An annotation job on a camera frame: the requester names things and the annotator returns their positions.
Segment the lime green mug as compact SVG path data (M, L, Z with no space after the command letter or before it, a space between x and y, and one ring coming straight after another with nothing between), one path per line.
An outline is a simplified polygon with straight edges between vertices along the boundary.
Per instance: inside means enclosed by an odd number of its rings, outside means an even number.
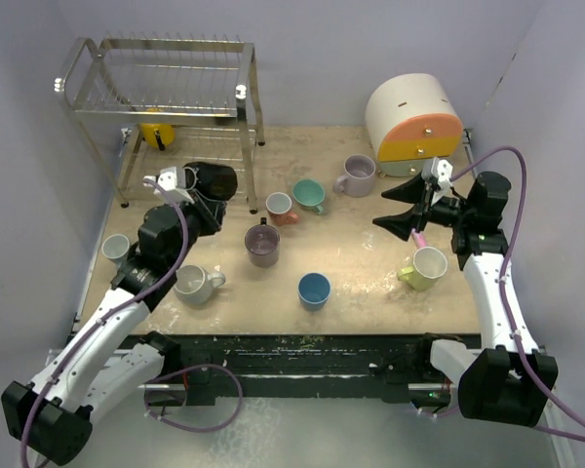
M445 255L434 247L415 251L408 266L397 273L397 279L418 292L432 288L448 270Z

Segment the black mug white interior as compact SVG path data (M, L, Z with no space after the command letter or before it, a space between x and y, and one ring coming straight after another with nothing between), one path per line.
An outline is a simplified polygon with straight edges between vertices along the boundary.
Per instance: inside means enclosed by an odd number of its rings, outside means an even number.
M195 161L185 164L183 169L187 188L206 198L227 202L237 192L237 175L230 166Z

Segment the pink tube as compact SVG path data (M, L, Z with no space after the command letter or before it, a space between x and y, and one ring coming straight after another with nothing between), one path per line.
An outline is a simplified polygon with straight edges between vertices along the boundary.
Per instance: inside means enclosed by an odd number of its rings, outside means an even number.
M427 246L426 239L425 239L424 234L422 232L417 232L417 231L413 230L411 232L411 237L419 249L422 249L422 248Z

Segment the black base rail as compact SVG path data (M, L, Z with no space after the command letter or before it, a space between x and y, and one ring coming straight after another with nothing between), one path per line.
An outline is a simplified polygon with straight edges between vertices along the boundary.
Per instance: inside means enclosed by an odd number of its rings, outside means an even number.
M218 398L376 399L445 409L453 388L428 353L435 335L162 335L160 388L188 406Z

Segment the teal cup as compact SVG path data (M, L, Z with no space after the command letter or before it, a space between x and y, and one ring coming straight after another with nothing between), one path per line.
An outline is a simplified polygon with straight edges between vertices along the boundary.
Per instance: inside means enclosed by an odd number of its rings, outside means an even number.
M297 203L304 209L322 215L325 212L323 203L326 192L323 186L313 179L302 179L292 188L292 195Z

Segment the metal dish rack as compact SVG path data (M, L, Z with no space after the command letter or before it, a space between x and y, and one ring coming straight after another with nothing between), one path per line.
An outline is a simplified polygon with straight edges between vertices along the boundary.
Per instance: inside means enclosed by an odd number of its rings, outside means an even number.
M265 143L255 46L239 39L145 34L75 40L54 91L86 141L103 121L170 125L237 142L249 210L258 211L254 150Z

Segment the round drawer box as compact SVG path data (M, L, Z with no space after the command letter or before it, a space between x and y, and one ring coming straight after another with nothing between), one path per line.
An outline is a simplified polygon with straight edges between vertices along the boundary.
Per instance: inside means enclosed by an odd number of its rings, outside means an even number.
M451 156L463 134L442 84L427 73L382 83L370 96L365 122L384 176L413 176L427 160Z

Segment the small grey cup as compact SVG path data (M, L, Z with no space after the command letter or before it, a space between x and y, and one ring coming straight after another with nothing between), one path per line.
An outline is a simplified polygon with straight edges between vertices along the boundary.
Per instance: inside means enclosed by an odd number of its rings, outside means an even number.
M123 234L112 234L101 244L101 254L119 266L128 256L131 247L130 239Z

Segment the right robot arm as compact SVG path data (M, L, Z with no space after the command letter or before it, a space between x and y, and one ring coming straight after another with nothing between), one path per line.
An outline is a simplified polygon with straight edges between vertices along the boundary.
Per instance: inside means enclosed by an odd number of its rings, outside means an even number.
M548 401L545 391L556 383L556 360L540 352L521 317L510 265L509 245L499 223L511 182L482 172L467 197L440 195L434 176L416 175L382 192L382 197L409 204L403 214L378 217L373 224L402 240L427 223L452 230L451 249L474 297L482 349L435 338L414 357L415 373L425 381L443 374L456 386L461 414L525 427L535 426Z

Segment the grey speckled mug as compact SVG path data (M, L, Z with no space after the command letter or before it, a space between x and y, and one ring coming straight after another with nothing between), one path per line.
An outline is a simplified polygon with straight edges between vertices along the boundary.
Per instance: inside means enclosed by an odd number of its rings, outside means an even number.
M197 265L185 265L176 273L173 287L175 296L185 304L201 306L208 302L215 290L226 283L226 276L221 272L209 273Z

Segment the yellow mug black handle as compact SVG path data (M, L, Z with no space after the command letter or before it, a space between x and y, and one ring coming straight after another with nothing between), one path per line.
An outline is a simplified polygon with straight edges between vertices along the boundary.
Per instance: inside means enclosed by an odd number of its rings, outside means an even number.
M139 129L144 141L159 151L165 151L176 139L175 130L170 124L141 123Z

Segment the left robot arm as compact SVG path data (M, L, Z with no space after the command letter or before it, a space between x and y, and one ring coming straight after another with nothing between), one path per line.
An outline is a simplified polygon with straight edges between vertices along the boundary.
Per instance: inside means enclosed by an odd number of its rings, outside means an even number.
M176 272L198 238L217 233L223 200L198 190L163 189L164 204L150 209L94 315L31 380L12 382L1 396L7 427L19 440L19 463L64 466L89 441L94 427L133 389L148 380L177 378L181 359L159 334L126 357L108 361L130 332L176 283Z

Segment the lilac mug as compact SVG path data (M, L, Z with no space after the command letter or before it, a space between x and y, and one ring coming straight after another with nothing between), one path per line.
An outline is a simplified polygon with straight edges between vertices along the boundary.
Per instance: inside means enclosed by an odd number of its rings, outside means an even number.
M343 193L354 198L369 195L375 182L376 165L366 155L349 156L343 165L343 174L332 185L334 193Z

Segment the salmon pink mug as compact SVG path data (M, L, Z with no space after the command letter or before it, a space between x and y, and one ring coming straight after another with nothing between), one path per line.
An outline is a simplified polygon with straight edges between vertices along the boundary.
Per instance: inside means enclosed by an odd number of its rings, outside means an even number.
M266 198L266 210L276 226L299 223L298 215L293 211L293 200L284 192L271 193Z

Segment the aluminium frame rail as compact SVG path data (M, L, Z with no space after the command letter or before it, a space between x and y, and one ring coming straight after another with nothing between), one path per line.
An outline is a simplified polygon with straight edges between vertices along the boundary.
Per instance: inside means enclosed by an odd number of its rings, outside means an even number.
M68 350L65 349L37 373L32 382L37 387L53 382L54 389L65 387L73 390L81 386L87 388L99 371L96 355L89 349L81 348L69 360L67 356Z

